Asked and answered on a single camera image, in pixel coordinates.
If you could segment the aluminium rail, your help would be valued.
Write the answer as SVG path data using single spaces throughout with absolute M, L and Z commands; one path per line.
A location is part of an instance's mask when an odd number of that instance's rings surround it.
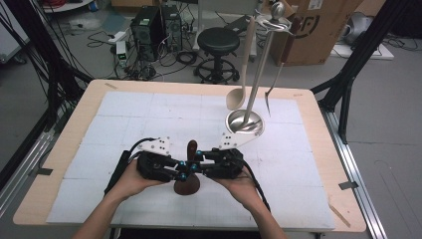
M 359 210 L 364 218 L 366 229 L 372 239 L 388 239 L 381 220 L 376 212 L 374 204 L 370 198 L 364 180 L 361 176 L 357 163 L 347 142 L 343 142 L 339 130 L 339 122 L 335 113 L 321 111 L 327 128 L 331 134 L 334 146 L 343 166 L 347 182 L 344 189 L 351 189 L 359 206 Z
M 6 213 L 27 179 L 35 175 L 41 168 L 41 161 L 47 157 L 52 149 L 54 139 L 54 132 L 43 131 L 30 142 L 29 150 L 24 154 L 22 161 L 0 190 L 0 218 Z

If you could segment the white round table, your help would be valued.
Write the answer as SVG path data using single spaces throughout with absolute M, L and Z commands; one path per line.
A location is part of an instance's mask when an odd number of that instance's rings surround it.
M 56 12 L 65 12 L 70 10 L 75 10 L 84 6 L 88 6 L 93 0 L 81 0 L 80 2 L 71 2 L 67 0 L 64 4 L 59 4 L 58 6 L 43 6 L 43 10 L 46 13 L 56 13 Z

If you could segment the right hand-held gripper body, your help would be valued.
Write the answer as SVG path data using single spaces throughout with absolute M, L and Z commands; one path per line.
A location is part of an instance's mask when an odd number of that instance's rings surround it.
M 208 150 L 215 152 L 216 158 L 208 159 L 212 160 L 212 163 L 206 163 L 210 164 L 211 168 L 203 174 L 210 178 L 236 178 L 245 164 L 243 153 L 239 147 L 258 136 L 257 133 L 223 133 L 219 145 Z

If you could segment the dark brown wooden rice paddle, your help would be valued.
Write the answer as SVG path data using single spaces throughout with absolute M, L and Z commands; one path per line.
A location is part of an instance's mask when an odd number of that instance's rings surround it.
M 197 150 L 197 142 L 192 139 L 187 144 L 187 160 L 193 160 Z M 190 174 L 185 181 L 176 181 L 174 191 L 179 195 L 192 195 L 200 188 L 200 180 L 195 173 Z

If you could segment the light wooden spoon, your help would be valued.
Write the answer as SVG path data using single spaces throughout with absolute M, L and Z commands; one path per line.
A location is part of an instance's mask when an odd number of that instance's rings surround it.
M 244 58 L 242 61 L 242 68 L 241 68 L 241 73 L 240 73 L 241 88 L 230 91 L 226 96 L 226 107 L 230 111 L 239 109 L 245 101 L 246 74 L 247 74 L 249 56 L 250 56 L 250 52 L 252 48 L 254 27 L 255 27 L 255 18 L 252 17 L 249 20 L 249 25 L 247 28 L 247 34 L 245 38 Z

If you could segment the white metal stand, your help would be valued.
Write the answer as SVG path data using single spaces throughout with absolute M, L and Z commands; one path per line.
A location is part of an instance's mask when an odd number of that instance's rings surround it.
M 254 0 L 254 1 L 255 1 L 255 6 L 254 6 L 253 9 L 251 9 L 249 11 L 248 15 L 256 18 L 257 16 L 259 16 L 261 14 L 263 0 Z M 250 50 L 250 54 L 249 54 L 249 61 L 251 63 L 254 63 L 256 58 L 257 58 L 257 55 L 258 55 L 258 50 L 257 50 L 257 26 L 254 26 L 253 37 L 252 37 L 252 45 L 251 45 L 251 50 Z

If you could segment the narrow black computer tower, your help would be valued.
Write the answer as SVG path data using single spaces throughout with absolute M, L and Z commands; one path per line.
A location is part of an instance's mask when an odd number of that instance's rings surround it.
M 161 14 L 164 32 L 166 35 L 166 46 L 171 52 L 182 50 L 182 25 L 181 17 L 174 5 L 162 5 Z

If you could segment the person's left hand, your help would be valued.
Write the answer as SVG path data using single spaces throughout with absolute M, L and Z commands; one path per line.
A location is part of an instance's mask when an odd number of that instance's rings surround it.
M 125 201 L 127 198 L 142 192 L 144 189 L 160 185 L 157 180 L 145 179 L 137 171 L 137 161 L 134 159 L 125 169 L 115 186 L 106 195 L 112 200 Z

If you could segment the person's right hand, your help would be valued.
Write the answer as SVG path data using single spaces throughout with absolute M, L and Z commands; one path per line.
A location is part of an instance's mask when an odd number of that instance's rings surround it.
M 214 178 L 214 181 L 225 187 L 249 212 L 253 212 L 262 204 L 255 183 L 246 167 L 243 167 L 242 172 L 234 179 Z

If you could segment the thin wooden stick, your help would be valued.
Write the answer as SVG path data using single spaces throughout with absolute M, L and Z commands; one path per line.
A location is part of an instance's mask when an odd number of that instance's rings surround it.
M 331 204 L 328 205 L 330 210 L 340 219 L 340 221 L 348 228 L 350 228 L 351 224 L 346 220 L 346 218 Z

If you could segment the black round stool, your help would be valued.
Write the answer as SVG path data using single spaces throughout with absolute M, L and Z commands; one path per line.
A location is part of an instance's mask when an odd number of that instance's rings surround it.
M 224 59 L 240 46 L 240 38 L 233 30 L 222 27 L 205 29 L 199 34 L 197 44 L 206 56 L 211 55 L 193 70 L 193 75 L 199 77 L 201 83 L 228 84 L 231 80 L 237 82 L 240 79 L 239 71 Z

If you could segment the white power strip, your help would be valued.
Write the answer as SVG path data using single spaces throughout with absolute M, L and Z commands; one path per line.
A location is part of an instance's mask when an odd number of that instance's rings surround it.
M 111 44 L 115 44 L 118 41 L 121 41 L 126 36 L 125 31 L 119 31 L 112 35 L 107 41 Z

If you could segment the metal spatula with brown handle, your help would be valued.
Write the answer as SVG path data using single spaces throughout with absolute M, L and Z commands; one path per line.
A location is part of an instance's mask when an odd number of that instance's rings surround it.
M 283 49 L 283 52 L 282 52 L 281 65 L 280 65 L 280 67 L 278 69 L 278 72 L 276 74 L 275 79 L 273 80 L 273 83 L 272 83 L 270 89 L 265 92 L 265 102 L 266 102 L 268 113 L 271 112 L 271 110 L 270 110 L 270 103 L 269 103 L 269 95 L 270 95 L 271 91 L 273 90 L 273 88 L 274 88 L 274 86 L 275 86 L 275 84 L 276 84 L 276 82 L 277 82 L 277 80 L 278 80 L 278 78 L 279 78 L 279 76 L 281 74 L 281 71 L 283 69 L 283 66 L 284 66 L 285 62 L 287 61 L 287 58 L 288 58 L 288 56 L 290 54 L 292 45 L 293 45 L 293 43 L 295 41 L 296 34 L 297 34 L 300 26 L 301 26 L 301 18 L 300 17 L 295 17 L 293 19 L 293 22 L 292 22 L 292 25 L 291 25 L 291 29 L 289 31 L 289 34 L 287 35 L 286 44 L 285 44 L 284 49 Z

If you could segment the white grid mat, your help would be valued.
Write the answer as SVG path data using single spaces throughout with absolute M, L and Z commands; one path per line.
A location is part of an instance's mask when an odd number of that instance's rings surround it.
M 240 146 L 270 204 L 286 229 L 331 230 L 334 221 L 295 100 L 256 99 L 253 110 L 264 132 Z M 82 223 L 98 205 L 126 149 L 146 137 L 166 137 L 172 157 L 183 160 L 194 139 L 201 150 L 220 144 L 228 114 L 223 96 L 109 92 L 69 165 L 47 218 Z M 201 177 L 198 192 L 181 196 L 171 183 L 145 189 L 118 208 L 118 226 L 247 228 L 251 214 L 220 184 Z

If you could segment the metal utensil stand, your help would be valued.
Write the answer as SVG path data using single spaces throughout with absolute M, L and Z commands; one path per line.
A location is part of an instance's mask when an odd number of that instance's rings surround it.
M 253 105 L 258 93 L 259 84 L 265 69 L 265 64 L 270 53 L 273 39 L 277 33 L 287 37 L 291 29 L 293 18 L 288 18 L 286 11 L 294 16 L 294 10 L 280 0 L 274 3 L 270 8 L 269 15 L 260 14 L 255 18 L 255 26 L 263 27 L 267 32 L 267 38 L 263 49 L 263 55 L 255 74 L 252 90 L 249 94 L 247 107 L 231 111 L 226 116 L 226 128 L 231 133 L 257 133 L 262 134 L 265 128 L 263 118 L 253 111 Z

